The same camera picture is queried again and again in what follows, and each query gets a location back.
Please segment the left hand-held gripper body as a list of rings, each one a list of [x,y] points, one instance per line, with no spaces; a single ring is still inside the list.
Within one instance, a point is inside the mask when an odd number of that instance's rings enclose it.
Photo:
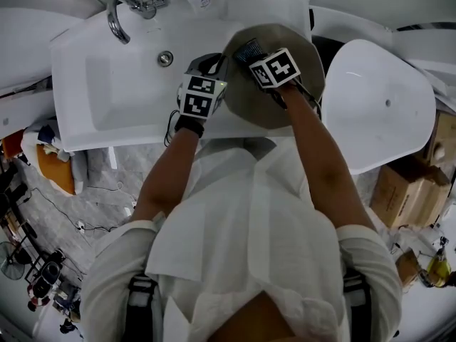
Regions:
[[[221,105],[227,82],[184,74],[178,90],[181,115],[206,120]]]

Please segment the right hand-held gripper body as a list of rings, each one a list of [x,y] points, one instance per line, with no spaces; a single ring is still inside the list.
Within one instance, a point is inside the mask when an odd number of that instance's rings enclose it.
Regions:
[[[258,60],[249,66],[260,88],[278,88],[300,75],[299,67],[287,48]]]

